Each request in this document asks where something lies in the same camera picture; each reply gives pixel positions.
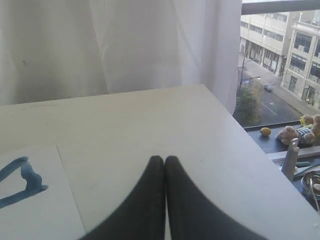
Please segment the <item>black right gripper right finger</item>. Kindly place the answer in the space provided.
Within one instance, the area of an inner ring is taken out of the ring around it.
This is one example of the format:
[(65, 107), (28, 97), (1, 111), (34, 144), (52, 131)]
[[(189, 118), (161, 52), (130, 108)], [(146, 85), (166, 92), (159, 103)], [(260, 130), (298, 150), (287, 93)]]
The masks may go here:
[(253, 233), (199, 190), (176, 156), (165, 160), (166, 198), (173, 240), (251, 240)]

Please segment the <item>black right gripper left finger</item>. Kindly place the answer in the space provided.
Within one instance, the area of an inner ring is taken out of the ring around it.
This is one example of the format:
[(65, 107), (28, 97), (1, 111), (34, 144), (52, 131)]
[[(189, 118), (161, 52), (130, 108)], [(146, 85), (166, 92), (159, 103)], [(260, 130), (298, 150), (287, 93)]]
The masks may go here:
[(130, 194), (83, 240), (163, 240), (166, 226), (164, 160), (151, 156)]

